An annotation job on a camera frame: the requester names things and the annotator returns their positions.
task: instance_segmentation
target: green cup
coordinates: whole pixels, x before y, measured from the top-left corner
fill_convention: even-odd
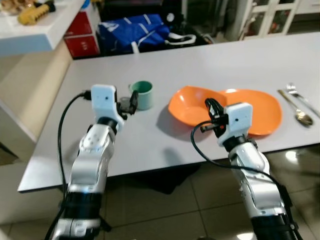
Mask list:
[[[147,110],[154,105],[153,101],[153,86],[148,81],[137,81],[129,85],[131,93],[138,92],[138,110]]]

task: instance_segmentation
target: black cable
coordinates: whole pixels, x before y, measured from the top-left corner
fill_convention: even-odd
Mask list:
[[[59,126],[58,126],[58,136],[57,136],[57,148],[58,148],[58,161],[59,161],[59,168],[60,168],[60,173],[61,173],[61,180],[62,180],[62,202],[61,202],[61,206],[60,206],[60,210],[58,212],[58,214],[55,216],[54,220],[52,221],[44,240],[49,240],[50,236],[59,220],[59,218],[61,217],[62,213],[64,212],[65,209],[65,203],[66,203],[66,197],[67,197],[67,182],[66,182],[66,177],[65,177],[65,170],[64,170],[64,166],[63,166],[63,160],[62,160],[62,150],[61,150],[61,133],[62,133],[62,125],[64,123],[65,120],[65,116],[67,114],[68,109],[70,108],[71,104],[77,100],[78,98],[84,97],[85,99],[88,99],[91,96],[88,97],[88,93],[90,91],[86,91],[86,92],[82,92],[79,93],[78,95],[76,95],[65,107],[65,109],[63,110],[63,113],[61,115],[60,118],[60,122],[59,122]]]
[[[289,197],[289,194],[285,188],[285,186],[283,186],[282,184],[280,184],[273,176],[271,176],[270,174],[264,172],[264,171],[261,171],[261,170],[258,170],[258,169],[255,169],[255,168],[251,168],[251,167],[247,167],[247,166],[236,166],[236,165],[225,165],[225,164],[221,164],[221,163],[218,163],[217,161],[215,160],[211,160],[210,158],[208,158],[201,150],[200,148],[197,146],[196,142],[195,142],[195,132],[197,131],[198,128],[200,128],[201,126],[205,125],[205,124],[212,124],[212,121],[203,121],[201,123],[199,123],[198,125],[196,125],[192,131],[191,131],[191,135],[190,135],[190,138],[191,138],[191,143],[194,147],[194,149],[201,155],[201,157],[203,157],[206,161],[218,166],[218,167],[221,167],[221,168],[225,168],[225,169],[235,169],[235,170],[247,170],[247,171],[252,171],[252,172],[255,172],[255,173],[259,173],[259,174],[263,174],[265,176],[267,176],[269,179],[271,179],[271,181],[274,182],[274,184],[277,186],[278,190],[279,190],[279,194],[284,202],[284,208],[286,210],[286,213],[287,213],[287,216],[288,216],[288,219],[290,221],[290,224],[294,224],[295,221],[293,219],[293,216],[292,216],[292,213],[291,213],[291,201],[290,201],[290,197]],[[300,233],[298,232],[298,229],[295,227],[293,229],[293,232],[295,233],[296,237],[298,240],[303,240]]]

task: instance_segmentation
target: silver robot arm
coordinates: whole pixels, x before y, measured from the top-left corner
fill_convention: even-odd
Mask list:
[[[106,187],[108,165],[114,154],[116,134],[134,114],[138,93],[134,92],[130,106],[117,103],[116,88],[111,85],[94,85],[91,88],[94,124],[79,143],[67,186],[64,211],[57,221],[52,240],[93,240],[100,228],[111,227],[100,217],[102,196]]]
[[[205,104],[212,125],[200,129],[202,132],[213,130],[219,146],[229,152],[231,166],[235,166],[232,171],[240,185],[256,238],[302,240],[291,215],[292,203],[286,188],[274,178],[271,179],[267,158],[258,151],[256,143],[248,139],[253,107],[248,103],[222,107],[213,98],[206,99]]]

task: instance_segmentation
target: blue bag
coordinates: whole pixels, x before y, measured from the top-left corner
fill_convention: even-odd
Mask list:
[[[158,14],[124,17],[98,25],[103,47],[117,53],[135,53],[146,45],[163,44],[169,33]]]

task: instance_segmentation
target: fork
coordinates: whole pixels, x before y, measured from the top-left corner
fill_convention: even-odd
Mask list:
[[[312,112],[314,112],[320,118],[320,112],[310,104],[308,99],[298,93],[298,91],[296,90],[296,86],[292,82],[286,85],[286,91],[288,94],[303,102]]]

